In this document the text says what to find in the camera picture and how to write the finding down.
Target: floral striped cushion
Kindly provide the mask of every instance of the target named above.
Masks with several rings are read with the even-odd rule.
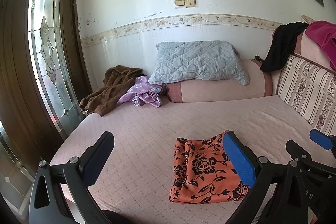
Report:
[[[336,76],[299,57],[290,56],[282,70],[279,96],[310,125],[336,135]]]

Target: blue gripper pad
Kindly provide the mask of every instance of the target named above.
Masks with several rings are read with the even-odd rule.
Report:
[[[313,129],[310,131],[309,137],[313,142],[317,143],[318,145],[323,147],[325,150],[330,150],[335,145],[333,144],[333,141],[329,136],[323,134],[322,132],[316,129]]]
[[[241,181],[252,188],[256,180],[255,168],[239,145],[231,138],[229,133],[224,134],[223,148],[236,169]]]

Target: bed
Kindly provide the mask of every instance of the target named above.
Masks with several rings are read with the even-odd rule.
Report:
[[[330,152],[309,139],[312,126],[279,96],[199,103],[162,99],[160,108],[135,107],[129,102],[104,117],[89,115],[63,143],[51,165],[80,156],[104,131],[110,131],[115,147],[96,184],[89,187],[102,209],[125,215],[135,224],[215,224],[225,223],[240,202],[169,201],[176,138],[206,139],[229,129],[257,156],[274,163],[288,163],[285,144],[290,139],[311,153],[313,160],[335,163]],[[72,200],[64,185],[63,191]]]

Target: decorative wall border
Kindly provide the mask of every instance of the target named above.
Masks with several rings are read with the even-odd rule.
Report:
[[[261,18],[227,14],[195,14],[162,17],[124,25],[105,32],[101,32],[88,38],[83,38],[81,39],[82,47],[93,46],[95,44],[107,42],[108,39],[115,39],[118,37],[145,31],[195,25],[245,26],[265,30],[274,30],[279,25],[281,25],[281,23]]]

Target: peeling paint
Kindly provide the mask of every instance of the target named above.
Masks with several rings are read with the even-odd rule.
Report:
[[[147,17],[144,17],[144,18],[149,18],[149,17],[152,17],[152,16],[155,16],[156,14],[152,14],[152,15],[149,15]]]

